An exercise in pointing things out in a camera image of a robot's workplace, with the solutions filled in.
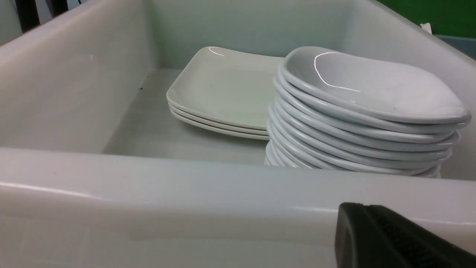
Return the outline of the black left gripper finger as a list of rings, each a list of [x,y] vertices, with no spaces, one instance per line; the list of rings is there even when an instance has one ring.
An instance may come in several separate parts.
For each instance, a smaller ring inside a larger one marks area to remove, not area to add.
[[[338,268],[474,268],[476,257],[382,205],[343,202],[335,231]]]

